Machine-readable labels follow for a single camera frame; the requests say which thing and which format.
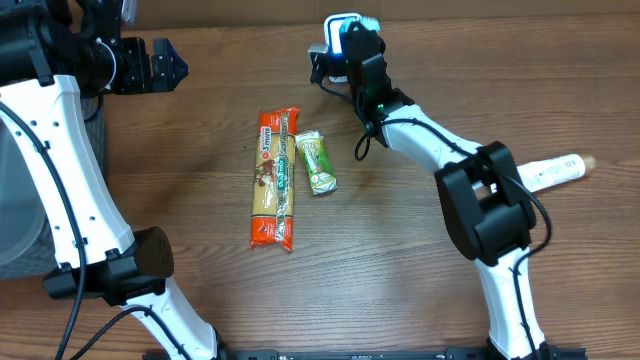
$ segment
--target orange snack package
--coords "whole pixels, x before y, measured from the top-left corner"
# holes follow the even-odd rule
[[[251,249],[280,243],[293,250],[293,179],[298,107],[260,112],[254,172]]]

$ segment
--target black motor joint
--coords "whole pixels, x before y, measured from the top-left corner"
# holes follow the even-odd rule
[[[172,91],[188,75],[169,40],[155,39],[150,57],[144,40],[121,38],[122,0],[82,4],[82,30],[72,33],[66,0],[0,0],[0,86],[72,75],[83,97],[130,95]]]
[[[384,59],[386,44],[375,30],[358,21],[340,34],[343,55],[333,56],[328,49],[312,46],[311,83],[321,83],[325,76],[346,76],[358,118],[369,137],[388,146],[382,135],[382,122],[390,113],[415,102],[398,88],[393,88]]]

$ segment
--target cylindrical joint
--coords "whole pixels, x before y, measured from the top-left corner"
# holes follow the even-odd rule
[[[75,72],[83,94],[93,96],[109,88],[117,69],[116,56],[101,42],[87,45],[82,52],[82,62]]]

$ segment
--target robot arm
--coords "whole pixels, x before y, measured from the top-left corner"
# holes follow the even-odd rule
[[[504,359],[538,353],[544,335],[535,318],[527,261],[519,266],[519,292],[535,349],[523,327],[512,272],[516,261],[529,252],[535,215],[529,199],[486,166],[521,182],[510,152],[500,143],[482,147],[431,120],[412,99],[391,87],[383,56],[386,45],[377,35],[377,22],[377,29],[371,29],[365,25],[370,19],[347,16],[339,21],[344,22],[340,38],[330,33],[328,43],[340,41],[340,53],[333,52],[335,46],[309,50],[312,83],[322,81],[325,74],[340,78],[340,72],[346,72],[355,112],[368,134],[436,176],[449,235],[480,273],[489,309],[490,344]],[[451,143],[462,152],[454,151]],[[468,158],[465,152],[474,157]],[[496,192],[478,201],[474,189],[493,183]]]
[[[480,144],[462,139],[438,125],[415,104],[403,106],[390,113],[385,121],[407,118],[418,119],[432,126],[450,141],[470,153],[475,154],[476,149],[481,147]],[[432,132],[413,124],[385,125],[382,127],[382,132],[384,140],[390,148],[415,160],[430,174],[436,173],[449,163],[460,163],[466,159],[466,156],[453,151]],[[482,186],[482,183],[476,182],[473,185],[474,188],[477,188]],[[480,274],[489,310],[489,338],[505,359],[524,359],[533,352],[522,327],[512,273],[515,262],[528,251],[528,248],[516,248],[499,257],[497,265],[494,266],[489,266],[480,259],[474,260]],[[539,349],[545,338],[535,317],[527,267],[528,260],[525,260],[519,267],[521,274],[519,287],[527,324],[530,327],[536,349]]]
[[[215,358],[216,334],[198,317],[173,279],[173,255],[166,236],[159,228],[133,233],[113,203],[87,138],[75,78],[56,75],[54,82],[46,87],[37,80],[4,86],[0,101],[21,119],[30,119],[27,124],[48,146],[85,239],[91,279],[85,296],[103,297],[123,310],[136,305],[150,308],[191,359]],[[45,288],[53,298],[72,296],[78,288],[80,264],[58,190],[31,140],[5,113],[0,112],[0,118],[25,158],[53,229],[59,269],[45,278]],[[185,358],[152,317],[139,312],[133,315],[171,358]]]
[[[172,276],[173,254],[164,232],[156,227],[134,233],[118,212],[88,141],[80,106],[81,93],[171,91],[187,75],[187,66],[166,39],[154,40],[150,67],[144,41],[120,38],[121,21],[134,16],[131,1],[92,4],[101,7],[87,17],[96,24],[80,35],[66,28],[68,8],[61,4],[27,0],[0,16],[0,103],[5,110],[0,120],[18,144],[51,224],[58,268],[45,278],[45,288],[54,299],[75,296],[83,265],[59,189],[16,118],[46,148],[69,198],[84,243],[80,251],[87,259],[83,297],[102,297],[123,310],[143,306],[153,312],[153,317],[133,315],[171,358],[216,358],[213,327],[198,317]]]

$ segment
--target food packaging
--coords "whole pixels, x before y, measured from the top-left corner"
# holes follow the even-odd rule
[[[336,177],[331,171],[329,158],[320,133],[311,130],[296,135],[296,147],[307,166],[313,195],[328,194],[337,189]]]
[[[300,109],[260,112],[254,172],[251,248],[279,243],[293,250],[293,181]]]

